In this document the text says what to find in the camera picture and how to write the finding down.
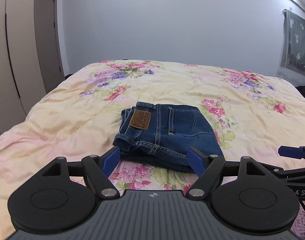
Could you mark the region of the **blue denim jeans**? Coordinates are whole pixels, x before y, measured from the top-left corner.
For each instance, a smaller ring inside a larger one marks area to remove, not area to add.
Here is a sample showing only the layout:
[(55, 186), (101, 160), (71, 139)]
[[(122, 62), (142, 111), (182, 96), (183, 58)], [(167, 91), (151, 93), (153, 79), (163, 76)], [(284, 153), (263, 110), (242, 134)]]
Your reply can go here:
[(187, 105), (138, 102), (122, 110), (113, 145), (125, 160), (183, 173), (193, 173), (190, 147), (223, 156), (213, 128), (198, 108)]

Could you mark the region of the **beige closet door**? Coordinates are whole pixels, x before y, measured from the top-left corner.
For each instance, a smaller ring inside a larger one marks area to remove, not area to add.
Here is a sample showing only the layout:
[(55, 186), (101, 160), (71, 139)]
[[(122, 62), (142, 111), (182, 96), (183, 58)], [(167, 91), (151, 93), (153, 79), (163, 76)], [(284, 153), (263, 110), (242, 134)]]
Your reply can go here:
[(45, 94), (34, 0), (0, 0), (0, 135), (23, 122)]

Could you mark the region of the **green patterned window curtain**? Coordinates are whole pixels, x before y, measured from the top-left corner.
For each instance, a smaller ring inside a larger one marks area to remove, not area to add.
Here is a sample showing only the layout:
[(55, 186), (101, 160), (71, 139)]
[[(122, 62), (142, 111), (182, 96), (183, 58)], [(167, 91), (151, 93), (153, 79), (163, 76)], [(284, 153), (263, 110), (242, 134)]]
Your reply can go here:
[(305, 77), (305, 19), (288, 9), (283, 10), (284, 42), (281, 67)]

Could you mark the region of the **floral yellow bed quilt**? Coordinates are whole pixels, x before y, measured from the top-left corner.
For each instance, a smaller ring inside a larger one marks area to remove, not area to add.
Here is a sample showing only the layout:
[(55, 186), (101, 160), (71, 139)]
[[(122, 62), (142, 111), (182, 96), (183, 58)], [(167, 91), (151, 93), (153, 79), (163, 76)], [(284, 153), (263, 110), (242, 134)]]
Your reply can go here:
[(227, 160), (249, 155), (286, 170), (305, 160), (278, 148), (305, 145), (305, 98), (288, 81), (244, 70), (157, 61), (85, 66), (0, 136), (0, 239), (14, 232), (12, 192), (58, 156), (80, 161), (112, 147), (121, 111), (137, 102), (197, 107)]

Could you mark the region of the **grey wardrobe door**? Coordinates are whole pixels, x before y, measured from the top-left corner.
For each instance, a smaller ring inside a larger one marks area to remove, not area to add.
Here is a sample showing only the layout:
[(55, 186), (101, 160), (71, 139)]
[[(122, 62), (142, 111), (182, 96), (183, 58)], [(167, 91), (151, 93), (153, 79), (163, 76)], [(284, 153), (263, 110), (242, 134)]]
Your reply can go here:
[(46, 93), (64, 81), (60, 55), (57, 0), (34, 0), (34, 27), (39, 66)]

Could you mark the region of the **purple fluffy blanket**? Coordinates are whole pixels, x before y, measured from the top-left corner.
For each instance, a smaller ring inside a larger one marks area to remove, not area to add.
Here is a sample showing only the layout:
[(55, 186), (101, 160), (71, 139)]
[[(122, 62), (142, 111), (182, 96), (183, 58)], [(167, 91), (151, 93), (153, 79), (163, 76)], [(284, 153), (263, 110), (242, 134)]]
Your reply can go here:
[(291, 227), (291, 231), (300, 239), (305, 240), (305, 211), (302, 206), (300, 206), (299, 213)]

